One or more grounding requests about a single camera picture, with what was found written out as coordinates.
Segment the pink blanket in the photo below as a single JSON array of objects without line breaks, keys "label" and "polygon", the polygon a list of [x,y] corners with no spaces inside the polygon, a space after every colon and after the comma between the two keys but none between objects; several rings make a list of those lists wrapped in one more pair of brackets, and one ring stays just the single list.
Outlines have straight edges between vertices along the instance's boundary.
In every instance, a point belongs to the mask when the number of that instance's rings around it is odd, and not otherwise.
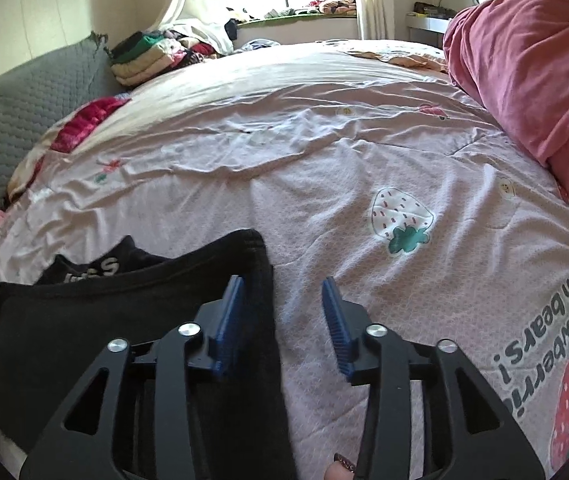
[{"label": "pink blanket", "polygon": [[569,193],[569,0],[491,0],[445,36],[452,80]]}]

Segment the pile of clothes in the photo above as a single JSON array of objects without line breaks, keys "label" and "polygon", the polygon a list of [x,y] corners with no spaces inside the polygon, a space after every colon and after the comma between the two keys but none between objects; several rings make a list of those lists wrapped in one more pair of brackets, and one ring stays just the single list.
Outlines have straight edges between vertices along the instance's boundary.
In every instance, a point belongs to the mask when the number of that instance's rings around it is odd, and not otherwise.
[{"label": "pile of clothes", "polygon": [[284,16],[300,16],[304,14],[357,14],[356,0],[314,0],[304,7],[287,7],[283,10],[272,9],[264,15],[265,19],[282,18]]},{"label": "pile of clothes", "polygon": [[111,70],[126,88],[135,88],[156,76],[218,58],[208,43],[171,29],[138,31],[108,52]]}]

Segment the red cloth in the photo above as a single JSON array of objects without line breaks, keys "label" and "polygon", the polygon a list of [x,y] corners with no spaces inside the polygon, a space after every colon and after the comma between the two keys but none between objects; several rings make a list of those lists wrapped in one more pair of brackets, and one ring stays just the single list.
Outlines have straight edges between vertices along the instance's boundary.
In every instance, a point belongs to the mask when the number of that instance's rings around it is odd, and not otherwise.
[{"label": "red cloth", "polygon": [[203,56],[211,56],[212,54],[215,54],[215,49],[213,46],[208,43],[203,43],[202,41],[191,47],[191,50],[197,52],[198,54],[202,54]]},{"label": "red cloth", "polygon": [[569,0],[491,0],[444,42],[452,80],[569,193]]},{"label": "red cloth", "polygon": [[78,110],[58,132],[52,142],[54,152],[71,153],[95,130],[109,115],[128,103],[131,98],[104,97],[91,101]]}]

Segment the fingernail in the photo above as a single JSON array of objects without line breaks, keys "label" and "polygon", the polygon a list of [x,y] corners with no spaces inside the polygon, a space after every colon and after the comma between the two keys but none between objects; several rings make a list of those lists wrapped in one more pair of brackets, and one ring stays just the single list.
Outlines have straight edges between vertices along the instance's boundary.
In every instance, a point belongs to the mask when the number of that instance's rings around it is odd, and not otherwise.
[{"label": "fingernail", "polygon": [[340,465],[343,466],[347,471],[350,473],[356,472],[356,464],[351,462],[346,456],[342,456],[340,453],[336,453],[333,456],[334,462],[340,462]]}]

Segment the bed sheet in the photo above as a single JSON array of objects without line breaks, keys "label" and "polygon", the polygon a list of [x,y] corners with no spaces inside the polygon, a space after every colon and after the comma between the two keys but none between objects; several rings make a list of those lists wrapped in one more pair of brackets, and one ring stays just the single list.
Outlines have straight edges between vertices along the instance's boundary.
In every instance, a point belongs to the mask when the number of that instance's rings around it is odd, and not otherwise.
[{"label": "bed sheet", "polygon": [[[554,179],[436,73],[347,58],[363,67],[353,72],[308,55],[313,82],[276,66],[276,89],[252,82],[243,93],[259,58],[248,56],[218,75],[215,102],[194,94],[184,104],[172,89],[184,79],[161,78],[108,120],[117,135],[48,154],[0,227],[0,281],[33,283],[54,254],[89,262],[127,234],[177,256],[255,228],[274,265],[301,480],[322,478],[334,452],[356,459],[367,402],[367,389],[338,373],[326,276],[404,338],[458,341],[551,476],[569,431],[557,426],[569,406],[569,205]],[[1,433],[0,456],[15,474],[24,460]]]}]

